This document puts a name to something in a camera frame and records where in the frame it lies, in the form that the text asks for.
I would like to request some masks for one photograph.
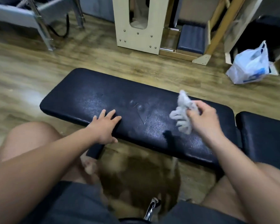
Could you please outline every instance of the black padded bench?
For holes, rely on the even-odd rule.
[[[250,112],[236,115],[244,153],[254,162],[280,169],[280,121]]]
[[[195,132],[180,133],[176,121],[169,118],[177,97],[178,93],[169,90],[77,68],[43,99],[40,108],[48,115],[82,126],[102,109],[116,109],[122,120],[113,132],[115,137],[219,170],[218,160],[201,138]],[[216,108],[224,134],[237,144],[232,109],[205,102]]]

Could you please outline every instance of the wood plank flooring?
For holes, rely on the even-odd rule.
[[[45,95],[77,67],[175,92],[183,89],[191,96],[228,105],[235,114],[249,111],[280,120],[280,76],[233,85],[225,75],[229,66],[222,44],[208,66],[202,66],[117,47],[115,26],[104,20],[86,16],[85,30],[78,29],[73,15],[70,23],[67,39],[53,37],[54,52],[46,50],[32,29],[0,30],[0,144],[13,127],[28,121],[48,122],[63,135],[79,129],[39,109]],[[55,27],[62,33],[65,20]],[[158,195],[164,212],[179,199],[199,203],[215,182],[210,170],[182,161],[170,177],[171,157],[122,140],[106,147],[100,165],[105,193],[118,217],[142,217],[151,198]]]

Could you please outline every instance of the shorts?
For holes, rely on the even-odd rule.
[[[116,224],[120,221],[102,204],[99,186],[60,181],[20,223]],[[184,201],[177,203],[159,223],[244,224],[229,215]]]

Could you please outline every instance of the white plastic bag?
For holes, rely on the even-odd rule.
[[[257,49],[247,49],[235,56],[226,75],[234,84],[258,82],[270,72],[265,41]]]

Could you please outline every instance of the black cable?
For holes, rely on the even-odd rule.
[[[70,19],[68,17],[68,14],[66,15],[66,32],[64,35],[59,35],[50,25],[48,25],[48,28],[58,37],[66,38],[70,32]]]

